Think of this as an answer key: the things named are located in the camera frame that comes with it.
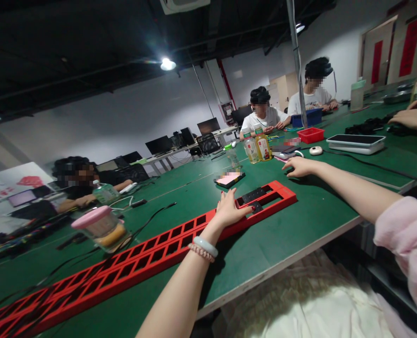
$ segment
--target pink shirt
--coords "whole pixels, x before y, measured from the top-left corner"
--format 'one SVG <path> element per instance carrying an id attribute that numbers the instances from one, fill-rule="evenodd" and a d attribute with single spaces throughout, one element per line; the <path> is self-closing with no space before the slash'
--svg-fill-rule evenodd
<path id="1" fill-rule="evenodd" d="M 392 251 L 409 281 L 417 305 L 417 200 L 405 197 L 395 202 L 376 221 L 374 243 Z"/>

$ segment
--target green tabletop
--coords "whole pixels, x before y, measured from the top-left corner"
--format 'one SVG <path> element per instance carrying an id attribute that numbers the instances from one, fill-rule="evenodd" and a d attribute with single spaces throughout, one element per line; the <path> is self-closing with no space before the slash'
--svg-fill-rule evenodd
<path id="1" fill-rule="evenodd" d="M 324 118 L 322 126 L 325 125 L 325 137 L 343 133 L 346 127 L 362 123 L 367 118 L 383 117 L 401 108 L 403 107 L 373 105 L 352 115 L 345 115 L 346 109 L 341 108 Z M 291 138 L 296 133 L 286 133 L 286 136 Z M 322 145 L 327 149 L 325 141 L 313 145 Z M 417 137 L 387 135 L 386 146 L 386 150 L 376 155 L 355 156 L 417 176 Z M 244 293 L 261 280 L 279 272 L 361 221 L 357 213 L 318 178 L 288 179 L 281 171 L 281 162 L 271 160 L 252 165 L 247 160 L 241 143 L 235 150 L 246 173 L 246 177 L 235 185 L 238 189 L 237 196 L 277 180 L 296 193 L 298 202 L 247 231 L 219 243 L 219 258 L 210 267 L 204 284 L 200 315 Z M 304 153 L 311 157 L 308 150 Z M 411 179 L 365 166 L 343 156 L 324 153 L 316 159 L 370 180 L 394 186 L 394 190 L 411 182 Z M 166 172 L 154 180 L 153 184 L 144 186 L 135 194 L 134 200 L 146 199 L 148 203 L 124 212 L 125 225 L 130 231 L 142 226 L 158 209 L 173 202 L 177 204 L 159 213 L 140 233 L 137 243 L 215 208 L 223 189 L 217 187 L 213 179 L 226 170 L 228 165 L 226 156 L 213 161 L 211 158 L 193 161 Z M 128 201 L 119 202 L 119 206 L 125 206 Z M 80 245 L 70 245 L 62 251 L 55 250 L 56 246 L 73 233 L 70 227 L 63 228 L 34 245 L 30 251 L 12 260 L 1 260 L 0 299 L 37 283 L 63 261 L 92 249 L 92 243 L 86 241 Z M 97 252 L 75 266 L 63 268 L 57 279 L 92 266 L 102 259 L 103 254 Z M 177 266 L 167 269 L 78 314 L 43 333 L 42 337 L 134 336 L 176 268 Z"/>

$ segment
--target phone screen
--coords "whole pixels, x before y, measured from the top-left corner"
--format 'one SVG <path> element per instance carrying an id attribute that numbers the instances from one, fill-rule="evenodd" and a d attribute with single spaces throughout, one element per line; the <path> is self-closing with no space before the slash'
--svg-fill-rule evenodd
<path id="1" fill-rule="evenodd" d="M 370 135 L 335 135 L 328 138 L 329 141 L 351 142 L 373 144 L 385 139 L 385 136 L 370 136 Z"/>

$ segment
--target ceiling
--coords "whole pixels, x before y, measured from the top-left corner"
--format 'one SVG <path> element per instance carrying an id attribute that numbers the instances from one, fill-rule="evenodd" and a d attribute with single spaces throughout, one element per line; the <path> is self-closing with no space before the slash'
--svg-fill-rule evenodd
<path id="1" fill-rule="evenodd" d="M 295 0 L 308 26 L 336 0 Z M 205 60 L 291 39 L 284 0 L 211 0 L 165 15 L 159 0 L 0 1 L 0 117 L 32 116 Z"/>

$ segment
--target beverage bottle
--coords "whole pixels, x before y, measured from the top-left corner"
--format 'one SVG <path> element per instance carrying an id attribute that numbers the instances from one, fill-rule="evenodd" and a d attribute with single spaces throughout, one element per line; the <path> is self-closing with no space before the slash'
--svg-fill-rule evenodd
<path id="1" fill-rule="evenodd" d="M 268 137 L 264 134 L 261 124 L 256 124 L 254 126 L 255 130 L 255 144 L 257 145 L 257 150 L 259 152 L 260 160 L 265 162 L 272 159 L 271 149 L 268 143 Z"/>
<path id="2" fill-rule="evenodd" d="M 251 136 L 251 130 L 249 128 L 246 128 L 246 130 L 243 132 L 243 136 L 245 137 L 244 146 L 249 161 L 252 164 L 260 162 L 259 153 L 257 151 L 257 145 L 255 144 L 255 140 Z"/>
<path id="3" fill-rule="evenodd" d="M 224 150 L 226 151 L 227 158 L 229 159 L 229 162 L 231 163 L 232 169 L 241 168 L 241 164 L 238 161 L 237 153 L 232 148 L 232 145 L 226 145 L 224 147 Z"/>
<path id="4" fill-rule="evenodd" d="M 111 184 L 101 183 L 99 180 L 94 180 L 93 184 L 93 195 L 102 204 L 111 204 L 121 196 Z"/>

